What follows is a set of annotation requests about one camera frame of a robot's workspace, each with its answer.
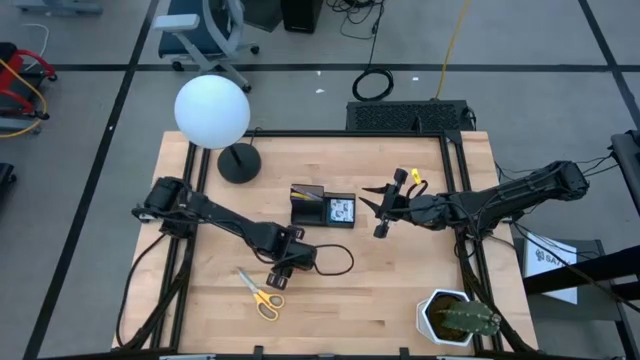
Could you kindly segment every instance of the white plant pot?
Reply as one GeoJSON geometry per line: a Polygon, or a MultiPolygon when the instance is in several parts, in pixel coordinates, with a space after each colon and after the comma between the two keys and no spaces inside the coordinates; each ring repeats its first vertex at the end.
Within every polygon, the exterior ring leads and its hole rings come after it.
{"type": "Polygon", "coordinates": [[[416,307],[416,328],[422,335],[424,335],[427,339],[431,340],[436,345],[468,346],[469,342],[471,342],[471,337],[473,336],[472,333],[469,333],[467,337],[462,341],[450,341],[440,339],[433,331],[433,328],[429,323],[429,318],[427,317],[426,310],[438,294],[451,294],[455,297],[463,299],[463,301],[469,301],[467,294],[462,291],[436,289],[433,294],[431,294],[431,297],[418,303],[418,306],[416,307]]]}

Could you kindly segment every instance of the black lamp stand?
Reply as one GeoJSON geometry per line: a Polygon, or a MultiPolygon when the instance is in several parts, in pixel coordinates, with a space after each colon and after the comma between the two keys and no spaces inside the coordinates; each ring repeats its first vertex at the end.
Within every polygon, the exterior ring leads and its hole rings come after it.
{"type": "Polygon", "coordinates": [[[230,183],[243,184],[260,172],[262,160],[255,147],[237,143],[228,146],[218,157],[218,171],[230,183]]]}

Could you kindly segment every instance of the yellow wire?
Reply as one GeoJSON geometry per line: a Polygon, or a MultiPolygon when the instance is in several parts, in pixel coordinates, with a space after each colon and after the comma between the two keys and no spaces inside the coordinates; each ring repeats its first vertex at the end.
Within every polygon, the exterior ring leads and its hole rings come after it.
{"type": "Polygon", "coordinates": [[[462,10],[460,10],[460,16],[458,16],[458,23],[456,23],[456,29],[453,31],[453,36],[451,36],[451,41],[449,42],[449,48],[447,48],[447,55],[444,57],[444,63],[442,64],[442,72],[440,72],[440,82],[438,83],[438,90],[436,91],[435,99],[438,99],[440,96],[440,91],[442,90],[442,84],[444,83],[444,77],[447,73],[447,63],[449,62],[449,56],[451,55],[451,50],[453,49],[453,44],[456,42],[456,37],[458,36],[458,32],[460,31],[460,25],[462,24],[462,19],[467,14],[467,8],[471,0],[465,0],[464,5],[462,5],[462,10]]]}
{"type": "MultiPolygon", "coordinates": [[[[31,89],[31,91],[33,91],[36,95],[38,95],[38,97],[40,98],[40,101],[42,101],[42,112],[44,114],[46,114],[47,113],[47,100],[44,99],[44,96],[42,96],[42,94],[38,91],[38,89],[33,87],[33,85],[29,84],[25,79],[22,78],[22,76],[18,75],[18,73],[13,71],[13,69],[11,67],[9,67],[9,65],[7,65],[7,63],[4,62],[4,60],[0,59],[0,65],[4,66],[11,74],[13,74],[13,76],[15,76],[18,80],[22,81],[23,84],[25,84],[29,89],[31,89]]],[[[16,136],[20,136],[20,135],[26,134],[26,133],[30,132],[31,130],[35,129],[36,127],[38,127],[38,125],[40,125],[41,122],[42,122],[42,120],[37,119],[28,128],[22,129],[20,131],[16,131],[16,132],[11,133],[11,134],[0,135],[0,139],[9,139],[9,138],[12,138],[12,137],[16,137],[16,136]]]]}

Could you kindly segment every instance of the scissor blade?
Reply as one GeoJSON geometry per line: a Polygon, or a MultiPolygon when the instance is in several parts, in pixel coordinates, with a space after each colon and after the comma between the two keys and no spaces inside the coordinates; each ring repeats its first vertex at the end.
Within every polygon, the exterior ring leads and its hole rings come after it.
{"type": "Polygon", "coordinates": [[[245,285],[247,285],[249,287],[249,289],[251,289],[251,292],[253,292],[254,294],[257,294],[258,293],[258,287],[251,280],[249,275],[247,275],[247,273],[244,272],[244,270],[242,270],[241,268],[238,268],[238,274],[240,274],[240,278],[242,279],[242,281],[244,281],[245,285]]]}
{"type": "Polygon", "coordinates": [[[374,213],[378,214],[378,211],[380,210],[380,205],[374,203],[371,200],[367,200],[363,197],[359,197],[359,198],[360,200],[362,200],[363,203],[367,204],[371,208],[371,210],[373,210],[374,213]]]}

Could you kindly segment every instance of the wooden table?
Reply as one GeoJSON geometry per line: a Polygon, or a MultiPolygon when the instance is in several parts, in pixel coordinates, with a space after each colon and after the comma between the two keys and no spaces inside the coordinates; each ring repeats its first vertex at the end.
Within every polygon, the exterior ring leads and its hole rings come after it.
{"type": "MultiPolygon", "coordinates": [[[[463,139],[473,189],[496,185],[487,134],[464,133],[463,139]]],[[[324,185],[326,191],[355,193],[379,203],[382,196],[361,188],[392,182],[395,169],[401,167],[418,168],[429,182],[428,193],[447,191],[437,139],[259,137],[254,145],[262,156],[257,178],[244,185],[224,181],[216,169],[219,151],[214,151],[205,190],[213,201],[254,221],[287,225],[292,183],[324,185]]],[[[165,133],[154,181],[159,176],[181,177],[187,148],[181,133],[165,133]]],[[[461,189],[457,162],[452,163],[456,188],[461,189]]],[[[195,164],[194,184],[199,160],[195,164]]],[[[358,202],[353,230],[306,227],[305,242],[342,244],[353,252],[355,267],[338,277],[296,270],[283,292],[286,305],[280,319],[273,323],[256,313],[253,297],[235,270],[242,266],[264,285],[270,266],[258,262],[239,238],[214,226],[200,226],[180,352],[251,353],[255,345],[263,345],[267,354],[392,355],[400,347],[408,347],[412,355],[472,353],[471,346],[436,346],[415,325],[416,304],[434,289],[462,289],[453,231],[394,223],[386,239],[376,239],[372,234],[377,223],[373,212],[358,202]]],[[[158,227],[142,226],[135,257],[158,237],[158,227]]],[[[495,235],[511,241],[505,225],[495,235]]],[[[168,243],[147,255],[133,277],[123,318],[124,339],[131,338],[156,305],[168,243]]],[[[484,241],[484,246],[497,306],[522,338],[536,347],[514,250],[492,240],[484,241]]],[[[323,271],[339,271],[348,264],[340,250],[318,252],[323,271]]],[[[167,318],[172,317],[170,310],[167,318]]],[[[171,323],[165,321],[163,344],[168,344],[171,323]]]]}

